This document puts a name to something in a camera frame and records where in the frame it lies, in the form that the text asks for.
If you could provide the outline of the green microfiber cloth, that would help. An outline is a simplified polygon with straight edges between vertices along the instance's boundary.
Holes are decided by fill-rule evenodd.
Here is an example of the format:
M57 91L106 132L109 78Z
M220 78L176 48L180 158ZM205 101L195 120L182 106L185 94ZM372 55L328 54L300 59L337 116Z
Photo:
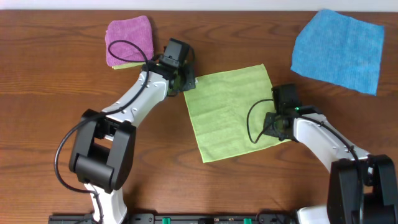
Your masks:
M274 111L263 64L198 77L185 101L204 163L241 156L281 142L261 134Z

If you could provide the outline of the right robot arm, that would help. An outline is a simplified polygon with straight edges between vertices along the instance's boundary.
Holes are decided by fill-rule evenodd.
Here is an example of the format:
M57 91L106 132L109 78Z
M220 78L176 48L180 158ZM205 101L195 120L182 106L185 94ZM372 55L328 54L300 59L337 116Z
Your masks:
M267 113L264 134L302 143L330 173L326 205L297 211L298 223L397 223L396 168L339 133L309 106Z

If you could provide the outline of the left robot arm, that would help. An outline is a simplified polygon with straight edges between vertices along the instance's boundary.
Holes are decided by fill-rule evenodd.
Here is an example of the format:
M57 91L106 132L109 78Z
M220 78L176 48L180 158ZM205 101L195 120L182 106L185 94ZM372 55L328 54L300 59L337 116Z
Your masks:
M151 109L195 87L193 66L151 61L137 82L100 112L86 110L77 127L69 169L92 197L97 223L122 223L127 215L122 186L131 171L136 131Z

